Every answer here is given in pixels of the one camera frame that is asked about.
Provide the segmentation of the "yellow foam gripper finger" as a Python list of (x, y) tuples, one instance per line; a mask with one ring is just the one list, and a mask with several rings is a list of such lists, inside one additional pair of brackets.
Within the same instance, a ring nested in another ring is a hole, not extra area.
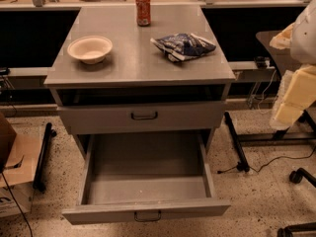
[(284, 130), (291, 127), (316, 101), (316, 27), (292, 23), (270, 41), (276, 49), (290, 50), (290, 56), (301, 66), (285, 71), (272, 110), (270, 126)]

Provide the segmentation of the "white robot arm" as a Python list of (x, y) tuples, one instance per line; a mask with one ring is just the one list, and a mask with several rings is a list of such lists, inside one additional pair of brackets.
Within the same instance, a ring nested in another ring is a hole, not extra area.
[(295, 22), (270, 41), (276, 49), (289, 49), (301, 66), (286, 70), (280, 81), (270, 126), (290, 128), (316, 101), (316, 0), (312, 0)]

